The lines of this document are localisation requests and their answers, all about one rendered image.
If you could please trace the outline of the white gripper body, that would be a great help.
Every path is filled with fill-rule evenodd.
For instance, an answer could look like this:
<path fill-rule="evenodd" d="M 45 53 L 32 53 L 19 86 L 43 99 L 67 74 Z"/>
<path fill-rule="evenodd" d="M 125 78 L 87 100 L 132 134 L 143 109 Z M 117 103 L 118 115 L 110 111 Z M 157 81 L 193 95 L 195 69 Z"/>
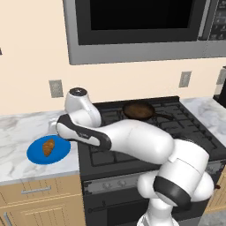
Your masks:
<path fill-rule="evenodd" d="M 52 118 L 49 120 L 49 134 L 57 134 L 56 124 L 57 124 L 56 118 Z"/>

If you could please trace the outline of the brown croissant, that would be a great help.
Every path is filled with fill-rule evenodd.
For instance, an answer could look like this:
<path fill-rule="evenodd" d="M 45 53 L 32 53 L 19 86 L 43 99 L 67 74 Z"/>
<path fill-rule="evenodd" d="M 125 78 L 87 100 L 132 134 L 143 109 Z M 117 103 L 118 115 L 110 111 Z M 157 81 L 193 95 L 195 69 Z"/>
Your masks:
<path fill-rule="evenodd" d="M 55 141 L 53 139 L 48 139 L 42 144 L 42 152 L 46 157 L 48 157 L 55 147 Z"/>

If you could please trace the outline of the dark frying pan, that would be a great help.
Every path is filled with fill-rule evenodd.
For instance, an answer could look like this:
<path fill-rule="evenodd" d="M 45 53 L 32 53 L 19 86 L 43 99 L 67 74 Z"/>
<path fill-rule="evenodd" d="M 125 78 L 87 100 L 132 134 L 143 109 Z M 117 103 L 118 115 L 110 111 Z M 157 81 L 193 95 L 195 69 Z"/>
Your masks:
<path fill-rule="evenodd" d="M 147 121 L 152 117 L 163 117 L 168 120 L 173 119 L 173 116 L 156 113 L 155 108 L 150 103 L 144 101 L 127 102 L 123 106 L 123 112 L 128 118 L 141 121 Z"/>

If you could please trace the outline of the black stove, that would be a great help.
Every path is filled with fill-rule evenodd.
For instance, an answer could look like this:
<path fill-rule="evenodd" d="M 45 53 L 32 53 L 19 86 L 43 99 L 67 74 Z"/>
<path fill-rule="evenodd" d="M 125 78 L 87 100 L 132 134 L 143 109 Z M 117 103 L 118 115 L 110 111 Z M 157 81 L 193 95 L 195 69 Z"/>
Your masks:
<path fill-rule="evenodd" d="M 152 117 L 148 120 L 174 138 L 187 138 L 204 147 L 209 153 L 207 173 L 213 178 L 215 188 L 226 165 L 226 147 L 179 101 L 177 96 L 148 99 L 158 114 L 173 116 L 172 120 Z M 119 192 L 124 189 L 137 189 L 138 177 L 157 165 L 140 161 L 129 155 L 113 151 L 102 152 L 86 144 L 78 144 L 79 172 L 83 196 L 104 192 Z M 126 187 L 118 185 L 119 180 L 126 182 Z M 110 189 L 102 187 L 110 183 Z"/>

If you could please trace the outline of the blue round plate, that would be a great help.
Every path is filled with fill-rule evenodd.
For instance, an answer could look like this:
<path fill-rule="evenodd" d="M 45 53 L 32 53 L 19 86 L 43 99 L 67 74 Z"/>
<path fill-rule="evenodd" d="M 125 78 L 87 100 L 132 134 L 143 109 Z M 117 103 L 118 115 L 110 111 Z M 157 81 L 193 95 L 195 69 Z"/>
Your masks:
<path fill-rule="evenodd" d="M 42 144 L 48 139 L 55 141 L 55 147 L 51 154 L 46 157 L 42 152 Z M 71 143 L 65 139 L 60 138 L 57 135 L 44 136 L 35 140 L 27 149 L 26 156 L 29 161 L 36 164 L 52 164 L 64 159 L 71 150 Z"/>

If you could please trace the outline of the light wood drawer front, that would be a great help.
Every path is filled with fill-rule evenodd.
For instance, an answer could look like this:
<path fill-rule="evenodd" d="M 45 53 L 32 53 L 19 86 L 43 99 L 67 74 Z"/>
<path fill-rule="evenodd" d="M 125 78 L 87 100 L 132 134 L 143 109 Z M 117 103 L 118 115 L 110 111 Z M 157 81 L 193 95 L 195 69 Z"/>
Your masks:
<path fill-rule="evenodd" d="M 50 191 L 21 194 L 21 191 L 44 188 L 50 185 Z M 75 194 L 81 194 L 79 175 L 34 180 L 13 185 L 0 185 L 0 207 L 30 202 L 31 200 L 45 200 Z"/>

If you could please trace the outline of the light wood cupboard door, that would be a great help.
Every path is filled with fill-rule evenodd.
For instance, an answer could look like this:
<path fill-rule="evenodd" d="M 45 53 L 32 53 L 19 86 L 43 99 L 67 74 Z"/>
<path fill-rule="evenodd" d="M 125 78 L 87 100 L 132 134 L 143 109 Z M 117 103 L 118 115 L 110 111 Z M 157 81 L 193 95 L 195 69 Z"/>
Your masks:
<path fill-rule="evenodd" d="M 4 212 L 12 226 L 86 226 L 80 195 L 0 207 L 0 226 L 8 226 Z"/>

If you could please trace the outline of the black oven door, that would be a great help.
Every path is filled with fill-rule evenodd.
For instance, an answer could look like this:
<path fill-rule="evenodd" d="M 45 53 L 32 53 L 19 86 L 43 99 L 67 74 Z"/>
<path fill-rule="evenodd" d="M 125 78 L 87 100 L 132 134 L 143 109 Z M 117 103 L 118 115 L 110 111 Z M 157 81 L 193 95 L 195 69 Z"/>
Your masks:
<path fill-rule="evenodd" d="M 144 199 L 139 195 L 136 188 L 99 194 L 89 194 L 85 192 L 83 200 L 87 226 L 136 226 L 138 219 L 147 211 L 148 203 L 112 207 L 91 214 L 89 214 L 87 210 L 89 208 L 100 207 L 103 201 L 105 201 L 107 205 L 135 200 L 147 200 L 149 202 L 149 199 Z M 206 206 L 207 200 L 193 202 L 185 209 L 174 207 L 172 216 L 181 226 L 198 226 Z"/>

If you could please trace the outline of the grey microwave oven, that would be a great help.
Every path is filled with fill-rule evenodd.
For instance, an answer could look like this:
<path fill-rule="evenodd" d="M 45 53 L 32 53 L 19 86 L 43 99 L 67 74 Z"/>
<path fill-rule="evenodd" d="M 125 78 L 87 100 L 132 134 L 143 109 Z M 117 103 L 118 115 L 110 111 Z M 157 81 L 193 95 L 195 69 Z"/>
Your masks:
<path fill-rule="evenodd" d="M 75 0 L 63 0 L 63 6 L 71 65 L 226 57 L 226 40 L 79 46 Z"/>

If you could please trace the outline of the black microwave door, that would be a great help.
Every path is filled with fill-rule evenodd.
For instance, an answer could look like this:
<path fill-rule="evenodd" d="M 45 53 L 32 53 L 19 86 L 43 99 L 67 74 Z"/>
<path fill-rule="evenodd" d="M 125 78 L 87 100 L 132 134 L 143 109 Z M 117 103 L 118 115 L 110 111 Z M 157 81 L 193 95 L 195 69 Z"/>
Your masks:
<path fill-rule="evenodd" d="M 195 41 L 207 0 L 75 0 L 80 45 Z"/>

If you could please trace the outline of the black countertop appliance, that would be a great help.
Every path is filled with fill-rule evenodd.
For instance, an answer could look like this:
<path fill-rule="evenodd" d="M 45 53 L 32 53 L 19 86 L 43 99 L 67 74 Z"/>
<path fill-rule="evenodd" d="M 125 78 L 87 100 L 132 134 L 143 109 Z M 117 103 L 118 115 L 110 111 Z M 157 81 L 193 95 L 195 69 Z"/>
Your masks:
<path fill-rule="evenodd" d="M 214 99 L 226 109 L 226 80 L 222 84 L 222 90 L 214 95 Z"/>

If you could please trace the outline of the light wood cupboard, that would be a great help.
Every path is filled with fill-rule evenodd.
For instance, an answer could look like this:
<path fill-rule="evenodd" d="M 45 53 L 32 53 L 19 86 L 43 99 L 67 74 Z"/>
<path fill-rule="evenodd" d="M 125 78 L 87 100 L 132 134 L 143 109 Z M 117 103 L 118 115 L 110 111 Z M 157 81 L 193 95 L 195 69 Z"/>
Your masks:
<path fill-rule="evenodd" d="M 205 214 L 226 210 L 226 166 L 216 185 L 214 195 L 207 203 Z"/>

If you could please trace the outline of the grey wall outlet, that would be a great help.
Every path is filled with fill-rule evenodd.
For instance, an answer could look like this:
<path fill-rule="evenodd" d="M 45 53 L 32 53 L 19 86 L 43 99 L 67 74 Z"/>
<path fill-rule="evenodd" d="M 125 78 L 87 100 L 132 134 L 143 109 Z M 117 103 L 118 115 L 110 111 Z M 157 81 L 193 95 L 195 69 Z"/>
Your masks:
<path fill-rule="evenodd" d="M 216 84 L 222 85 L 225 80 L 226 80 L 226 69 L 221 69 Z"/>
<path fill-rule="evenodd" d="M 64 96 L 62 80 L 49 81 L 50 94 L 52 98 L 60 98 Z"/>
<path fill-rule="evenodd" d="M 181 72 L 179 87 L 188 87 L 191 75 L 192 75 L 191 72 Z"/>

